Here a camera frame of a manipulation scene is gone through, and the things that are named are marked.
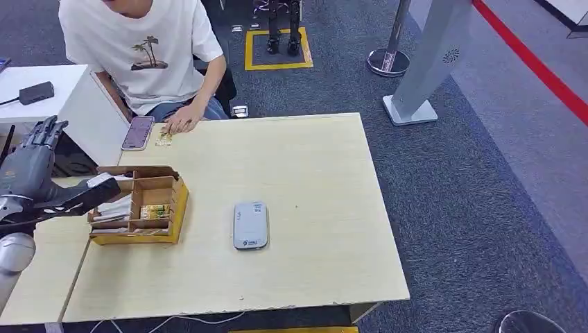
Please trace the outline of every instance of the man's hand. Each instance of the man's hand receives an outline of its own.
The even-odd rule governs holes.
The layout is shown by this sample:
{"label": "man's hand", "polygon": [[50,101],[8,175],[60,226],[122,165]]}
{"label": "man's hand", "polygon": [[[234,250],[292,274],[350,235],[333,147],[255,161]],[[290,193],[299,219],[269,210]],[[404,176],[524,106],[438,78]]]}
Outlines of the man's hand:
{"label": "man's hand", "polygon": [[207,103],[197,101],[195,98],[190,105],[181,107],[173,116],[166,119],[164,133],[174,135],[193,130],[204,116],[206,106]]}

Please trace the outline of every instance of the robotic arm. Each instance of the robotic arm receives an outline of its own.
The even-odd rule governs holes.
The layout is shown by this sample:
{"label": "robotic arm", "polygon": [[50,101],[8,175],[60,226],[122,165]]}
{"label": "robotic arm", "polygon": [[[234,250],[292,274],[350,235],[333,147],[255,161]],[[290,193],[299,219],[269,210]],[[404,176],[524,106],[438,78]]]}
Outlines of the robotic arm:
{"label": "robotic arm", "polygon": [[35,254],[33,232],[41,221],[79,216],[121,192],[112,177],[62,188],[51,181],[55,146],[68,122],[39,123],[0,166],[0,314],[21,272]]}

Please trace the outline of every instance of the robot leg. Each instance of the robot leg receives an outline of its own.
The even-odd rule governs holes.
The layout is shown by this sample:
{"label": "robot leg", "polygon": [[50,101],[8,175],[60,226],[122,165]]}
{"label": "robot leg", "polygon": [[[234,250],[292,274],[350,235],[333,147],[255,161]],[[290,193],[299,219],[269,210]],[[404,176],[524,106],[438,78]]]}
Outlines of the robot leg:
{"label": "robot leg", "polygon": [[290,40],[288,54],[297,56],[300,52],[300,0],[290,0]]}
{"label": "robot leg", "polygon": [[278,0],[270,1],[270,38],[268,39],[269,54],[276,54],[279,52],[279,30],[277,28],[277,2]]}

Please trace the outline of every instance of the gray carpet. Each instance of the gray carpet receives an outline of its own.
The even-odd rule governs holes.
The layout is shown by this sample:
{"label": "gray carpet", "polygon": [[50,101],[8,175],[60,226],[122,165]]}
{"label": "gray carpet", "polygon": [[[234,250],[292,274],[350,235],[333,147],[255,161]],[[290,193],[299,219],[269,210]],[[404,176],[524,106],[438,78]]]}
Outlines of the gray carpet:
{"label": "gray carpet", "polygon": [[[0,50],[19,56],[19,65],[64,61],[60,30],[51,16],[55,8],[40,10],[50,7],[45,2],[14,1],[9,15],[0,14],[0,31],[20,34]],[[227,0],[227,7],[238,12],[240,2]],[[386,42],[395,8],[396,1],[306,0],[304,26],[315,64],[310,69],[245,72],[244,35],[229,33],[222,22],[216,27],[230,40],[239,99],[255,117],[361,113],[411,292],[410,301],[389,302],[364,318],[361,331],[489,332],[499,315],[524,308],[551,317],[568,332],[588,332],[586,284],[455,82],[448,78],[431,97],[440,116],[436,123],[396,128],[389,122],[380,98],[399,80],[371,74],[365,56]],[[378,22],[389,24],[380,31]],[[45,29],[44,39],[32,33],[39,27]],[[409,19],[402,49],[412,54],[419,33]],[[121,327],[146,332],[160,320],[121,321]],[[177,322],[163,332],[346,320],[340,307],[263,311],[222,327]],[[73,323],[65,329],[88,332],[91,326]],[[115,330],[107,324],[97,332]]]}

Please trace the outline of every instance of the wooden table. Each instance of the wooden table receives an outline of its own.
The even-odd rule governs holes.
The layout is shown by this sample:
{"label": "wooden table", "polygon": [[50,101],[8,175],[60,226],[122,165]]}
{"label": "wooden table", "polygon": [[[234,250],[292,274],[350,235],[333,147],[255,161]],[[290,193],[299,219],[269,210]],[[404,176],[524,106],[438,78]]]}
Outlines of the wooden table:
{"label": "wooden table", "polygon": [[[61,178],[63,187],[82,178]],[[61,321],[69,293],[88,245],[86,216],[60,217],[37,224],[37,250],[31,265],[21,274],[0,325],[56,323]]]}
{"label": "wooden table", "polygon": [[[63,321],[352,305],[409,297],[358,114],[206,121],[124,165],[170,165],[190,191],[178,245],[90,244]],[[262,200],[270,242],[232,245]]]}

